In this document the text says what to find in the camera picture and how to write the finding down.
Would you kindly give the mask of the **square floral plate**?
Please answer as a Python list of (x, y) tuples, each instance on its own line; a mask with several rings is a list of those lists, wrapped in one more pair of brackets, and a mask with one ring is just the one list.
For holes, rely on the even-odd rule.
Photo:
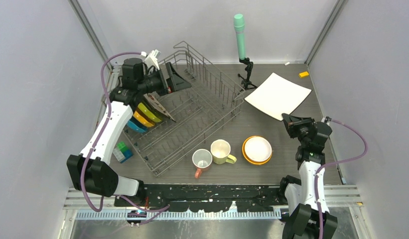
[(176, 122), (175, 118), (169, 113), (169, 111), (154, 97), (152, 94), (144, 94), (144, 99), (153, 110), (160, 115)]

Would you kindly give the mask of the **green polka dot plate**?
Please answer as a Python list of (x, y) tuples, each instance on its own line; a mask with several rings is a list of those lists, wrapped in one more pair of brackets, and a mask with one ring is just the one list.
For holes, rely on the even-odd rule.
[(147, 117), (153, 122), (161, 122), (162, 118), (158, 116), (157, 113), (154, 113), (145, 103), (139, 103), (136, 110), (139, 114)]

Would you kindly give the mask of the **orange polka dot plate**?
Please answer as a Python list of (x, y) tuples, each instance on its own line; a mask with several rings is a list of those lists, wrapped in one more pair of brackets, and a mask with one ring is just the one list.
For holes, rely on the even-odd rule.
[(139, 123), (141, 123), (143, 126), (145, 126), (147, 128), (155, 126), (155, 123), (152, 120), (149, 120), (147, 117), (142, 116), (137, 111), (134, 112), (133, 116)]

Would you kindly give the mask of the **blue polka dot plate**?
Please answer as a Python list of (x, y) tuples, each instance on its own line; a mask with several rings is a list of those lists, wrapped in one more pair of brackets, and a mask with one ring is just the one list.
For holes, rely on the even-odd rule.
[(145, 133), (145, 132), (147, 132), (147, 127), (144, 126), (143, 124), (141, 124), (141, 123), (140, 123), (138, 120), (136, 120), (136, 119), (130, 119), (130, 120), (127, 122), (127, 126), (128, 126), (130, 129), (132, 129), (133, 131), (138, 132), (138, 133)]

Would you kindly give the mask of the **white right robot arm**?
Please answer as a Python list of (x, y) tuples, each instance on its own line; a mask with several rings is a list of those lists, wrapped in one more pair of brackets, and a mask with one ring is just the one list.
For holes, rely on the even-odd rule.
[(297, 138), (300, 142), (295, 155), (300, 177), (283, 177), (277, 191), (279, 201), (288, 205), (289, 212), (282, 238), (331, 239), (338, 227), (338, 219), (330, 214), (325, 201), (323, 150), (332, 129), (313, 118), (286, 113), (282, 118), (290, 138)]

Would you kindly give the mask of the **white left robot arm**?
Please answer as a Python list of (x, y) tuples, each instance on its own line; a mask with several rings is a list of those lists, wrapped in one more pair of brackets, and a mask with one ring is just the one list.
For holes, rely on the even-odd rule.
[(105, 114), (88, 144), (78, 155), (70, 155), (67, 168), (76, 190), (104, 197), (127, 196), (134, 206), (145, 202), (143, 182), (118, 175), (110, 167), (110, 159), (123, 128), (134, 116), (145, 94), (160, 96), (191, 88), (170, 62), (165, 64), (167, 77), (161, 69), (148, 73), (139, 58), (124, 60), (120, 78), (122, 84), (109, 94)]

